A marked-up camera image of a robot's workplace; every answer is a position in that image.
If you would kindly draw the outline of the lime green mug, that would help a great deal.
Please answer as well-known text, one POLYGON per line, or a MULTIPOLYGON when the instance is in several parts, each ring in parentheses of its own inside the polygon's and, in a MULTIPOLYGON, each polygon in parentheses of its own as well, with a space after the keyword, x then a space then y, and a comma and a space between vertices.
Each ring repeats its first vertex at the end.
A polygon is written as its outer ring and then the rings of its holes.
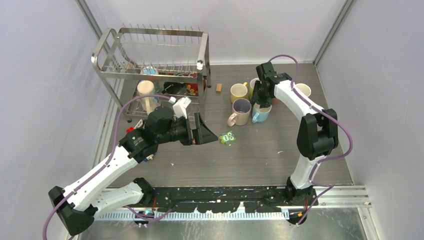
POLYGON ((257 81, 260 81, 259 78, 253 78, 250 82, 249 82, 249 88, 248 88, 248 98, 251 100, 252 96, 253 96, 253 91, 254 91, 254 87, 257 81))

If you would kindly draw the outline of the light blue mug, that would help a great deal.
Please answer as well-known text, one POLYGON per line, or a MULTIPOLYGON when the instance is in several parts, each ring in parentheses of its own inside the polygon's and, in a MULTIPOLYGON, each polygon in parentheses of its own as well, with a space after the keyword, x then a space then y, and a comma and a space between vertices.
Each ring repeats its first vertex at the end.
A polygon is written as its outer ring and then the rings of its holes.
POLYGON ((251 113, 252 122, 263 123, 268 118, 271 109, 271 105, 269 107, 261 107, 259 104, 255 103, 251 113))

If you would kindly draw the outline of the salmon floral mug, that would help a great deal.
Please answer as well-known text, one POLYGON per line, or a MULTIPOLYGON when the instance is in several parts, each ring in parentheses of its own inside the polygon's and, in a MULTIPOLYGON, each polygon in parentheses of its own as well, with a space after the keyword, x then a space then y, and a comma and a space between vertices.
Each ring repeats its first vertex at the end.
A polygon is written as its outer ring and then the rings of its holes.
POLYGON ((272 105, 277 105, 279 102, 280 101, 277 98, 275 98, 275 97, 271 99, 271 104, 272 105))

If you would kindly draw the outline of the yellow cup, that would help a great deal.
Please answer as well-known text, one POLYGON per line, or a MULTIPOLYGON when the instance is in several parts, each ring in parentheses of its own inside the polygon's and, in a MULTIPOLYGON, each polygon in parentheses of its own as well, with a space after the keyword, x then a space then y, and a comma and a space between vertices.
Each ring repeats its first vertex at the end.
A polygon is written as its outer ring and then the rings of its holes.
POLYGON ((248 83, 236 83, 230 88, 230 100, 231 103, 234 103, 238 99, 247 99, 248 98, 248 83))

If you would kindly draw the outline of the pink faceted mug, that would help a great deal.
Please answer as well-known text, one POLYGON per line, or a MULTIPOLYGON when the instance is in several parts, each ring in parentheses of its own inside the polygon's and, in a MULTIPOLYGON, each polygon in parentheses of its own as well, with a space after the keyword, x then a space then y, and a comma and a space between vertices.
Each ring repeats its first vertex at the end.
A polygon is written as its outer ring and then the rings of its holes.
POLYGON ((297 83, 295 85, 306 97, 309 97, 312 93, 311 88, 304 83, 297 83))

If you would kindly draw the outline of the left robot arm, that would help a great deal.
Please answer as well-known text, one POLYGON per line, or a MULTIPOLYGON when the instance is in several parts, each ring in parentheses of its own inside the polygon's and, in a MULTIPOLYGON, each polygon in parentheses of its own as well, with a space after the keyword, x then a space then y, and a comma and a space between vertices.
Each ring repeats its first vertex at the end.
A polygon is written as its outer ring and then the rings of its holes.
POLYGON ((48 196, 54 210, 71 236, 87 230, 101 215, 127 205, 148 207, 153 203, 154 188, 142 177, 128 185, 102 194, 119 176, 157 153, 160 144, 180 142, 184 146, 203 145, 219 140, 194 114, 195 128, 185 116, 176 117, 169 107, 151 112, 140 127, 119 140, 106 159, 79 180, 65 188, 55 186, 48 196))

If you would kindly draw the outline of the pale pink marbled mug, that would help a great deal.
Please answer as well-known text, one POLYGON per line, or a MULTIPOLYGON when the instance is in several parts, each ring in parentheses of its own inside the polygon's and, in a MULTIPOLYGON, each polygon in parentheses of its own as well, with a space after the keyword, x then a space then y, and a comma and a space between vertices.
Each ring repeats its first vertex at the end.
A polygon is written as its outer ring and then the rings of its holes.
POLYGON ((236 99, 232 104, 232 113, 227 119, 227 125, 229 127, 246 125, 249 121, 251 110, 252 105, 249 100, 245 98, 236 99))

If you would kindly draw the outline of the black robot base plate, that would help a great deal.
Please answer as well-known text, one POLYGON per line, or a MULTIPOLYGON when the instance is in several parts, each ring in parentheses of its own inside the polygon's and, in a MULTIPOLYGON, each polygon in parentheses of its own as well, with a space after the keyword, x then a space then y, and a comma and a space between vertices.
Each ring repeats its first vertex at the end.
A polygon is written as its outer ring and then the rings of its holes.
POLYGON ((316 197, 311 187, 298 196, 290 195, 284 186, 155 187, 131 207, 174 213, 234 213, 242 207, 246 213, 275 213, 281 207, 305 210, 317 205, 316 197))

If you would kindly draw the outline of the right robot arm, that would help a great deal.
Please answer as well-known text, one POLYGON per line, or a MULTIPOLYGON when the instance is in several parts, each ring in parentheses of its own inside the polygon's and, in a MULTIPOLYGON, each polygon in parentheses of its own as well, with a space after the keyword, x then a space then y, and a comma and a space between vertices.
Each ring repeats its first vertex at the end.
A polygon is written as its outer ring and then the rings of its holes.
POLYGON ((283 190, 284 201, 292 206, 312 201, 315 194, 312 179, 318 162, 324 160, 339 144, 337 113, 313 103, 286 73, 277 73, 271 62, 256 67, 251 102, 261 109, 268 108, 273 99, 284 103, 299 120, 296 139, 300 153, 296 168, 283 190))

